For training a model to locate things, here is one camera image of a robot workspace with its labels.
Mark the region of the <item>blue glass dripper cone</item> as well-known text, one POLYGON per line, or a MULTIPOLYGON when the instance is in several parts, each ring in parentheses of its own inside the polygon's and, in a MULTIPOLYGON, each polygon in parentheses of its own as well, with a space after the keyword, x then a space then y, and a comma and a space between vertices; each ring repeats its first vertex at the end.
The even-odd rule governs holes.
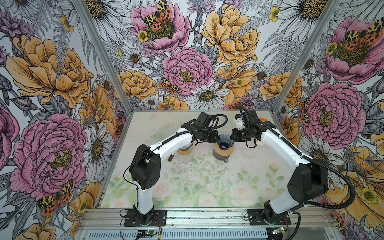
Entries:
POLYGON ((219 140, 217 143, 218 143, 219 149, 223 151, 227 151, 234 146, 234 141, 231 139, 231 136, 228 134, 219 135, 219 140))

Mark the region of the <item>smoked grey glass carafe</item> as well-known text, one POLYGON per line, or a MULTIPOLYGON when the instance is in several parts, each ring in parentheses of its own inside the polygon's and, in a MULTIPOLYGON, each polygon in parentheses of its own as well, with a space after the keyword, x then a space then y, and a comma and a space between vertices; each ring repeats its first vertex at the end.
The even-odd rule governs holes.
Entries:
POLYGON ((219 155, 215 151, 213 151, 213 156, 215 157, 216 160, 224 162, 224 163, 228 163, 229 162, 229 158, 230 158, 230 155, 228 155, 228 156, 219 155))

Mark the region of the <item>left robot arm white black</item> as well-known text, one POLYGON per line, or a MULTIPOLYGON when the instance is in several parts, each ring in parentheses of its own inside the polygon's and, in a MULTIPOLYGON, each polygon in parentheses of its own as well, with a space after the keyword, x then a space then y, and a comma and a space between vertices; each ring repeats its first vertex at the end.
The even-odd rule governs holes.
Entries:
POLYGON ((209 115, 201 112, 197 119, 192 119, 174 134, 154 145, 140 145, 132 163, 127 167, 132 184, 137 188, 137 202, 133 213, 147 224, 154 215, 153 189, 161 176, 162 163, 178 150, 189 150, 194 142, 215 144, 219 140, 218 129, 224 127, 228 117, 223 114, 209 115))

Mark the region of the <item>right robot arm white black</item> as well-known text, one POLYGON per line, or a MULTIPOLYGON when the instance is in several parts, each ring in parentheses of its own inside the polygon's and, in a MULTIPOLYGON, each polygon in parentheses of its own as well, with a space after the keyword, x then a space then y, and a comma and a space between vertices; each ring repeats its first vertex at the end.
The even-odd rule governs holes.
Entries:
POLYGON ((311 200, 328 190, 328 170, 293 145, 274 124, 261 120, 256 111, 240 106, 235 116, 234 142, 262 142, 272 149, 285 163, 291 178, 287 191, 265 203, 262 216, 271 224, 288 212, 310 205, 311 200))

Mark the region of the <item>green circuit board right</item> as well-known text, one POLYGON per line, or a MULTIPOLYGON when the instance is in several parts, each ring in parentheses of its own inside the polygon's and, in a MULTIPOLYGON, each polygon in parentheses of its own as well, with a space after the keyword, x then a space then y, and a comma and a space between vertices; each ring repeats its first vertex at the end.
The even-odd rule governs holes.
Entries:
POLYGON ((272 235, 279 235, 279 234, 284 234, 286 232, 284 227, 279 227, 277 229, 274 229, 271 234, 272 235))

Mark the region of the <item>green circuit board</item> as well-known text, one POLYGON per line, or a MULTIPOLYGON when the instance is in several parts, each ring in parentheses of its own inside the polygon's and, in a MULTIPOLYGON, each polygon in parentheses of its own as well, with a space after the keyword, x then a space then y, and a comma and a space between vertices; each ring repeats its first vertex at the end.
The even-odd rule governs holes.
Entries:
POLYGON ((153 238, 159 234, 159 231, 155 230, 138 230, 136 238, 153 238))
POLYGON ((279 235, 279 234, 284 234, 286 232, 284 227, 279 227, 277 229, 274 229, 271 234, 272 235, 279 235))

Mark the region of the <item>green circuit board left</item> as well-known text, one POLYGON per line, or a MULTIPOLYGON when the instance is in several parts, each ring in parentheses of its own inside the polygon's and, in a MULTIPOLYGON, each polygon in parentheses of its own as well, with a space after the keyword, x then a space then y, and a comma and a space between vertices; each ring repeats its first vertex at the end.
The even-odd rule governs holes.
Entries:
POLYGON ((138 230, 136 238, 153 238, 159 234, 159 231, 155 230, 138 230))

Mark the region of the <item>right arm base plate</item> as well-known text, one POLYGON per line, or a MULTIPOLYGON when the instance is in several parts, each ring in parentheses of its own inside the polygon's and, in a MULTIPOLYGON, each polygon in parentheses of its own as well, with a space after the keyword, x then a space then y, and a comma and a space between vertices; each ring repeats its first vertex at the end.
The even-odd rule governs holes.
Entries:
POLYGON ((287 212, 275 214, 269 209, 248 209, 245 214, 251 226, 272 226, 272 225, 291 225, 291 220, 287 212))

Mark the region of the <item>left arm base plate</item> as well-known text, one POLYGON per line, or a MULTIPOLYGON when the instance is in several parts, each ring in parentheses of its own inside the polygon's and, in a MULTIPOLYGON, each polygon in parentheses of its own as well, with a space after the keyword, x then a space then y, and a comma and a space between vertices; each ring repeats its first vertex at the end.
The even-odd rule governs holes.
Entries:
POLYGON ((150 210, 147 214, 141 214, 138 210, 128 209, 125 227, 164 227, 167 221, 167 210, 150 210))

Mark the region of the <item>aluminium front rail frame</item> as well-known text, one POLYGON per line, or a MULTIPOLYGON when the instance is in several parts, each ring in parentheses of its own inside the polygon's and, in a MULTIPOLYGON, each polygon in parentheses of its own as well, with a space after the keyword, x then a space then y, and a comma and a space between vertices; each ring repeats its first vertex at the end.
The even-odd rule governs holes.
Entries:
POLYGON ((164 227, 125 227, 126 209, 95 209, 85 214, 77 240, 136 240, 138 230, 159 234, 145 240, 340 240, 328 211, 316 207, 288 213, 291 225, 251 226, 248 208, 168 208, 164 227), (271 232, 284 227, 284 234, 271 232))

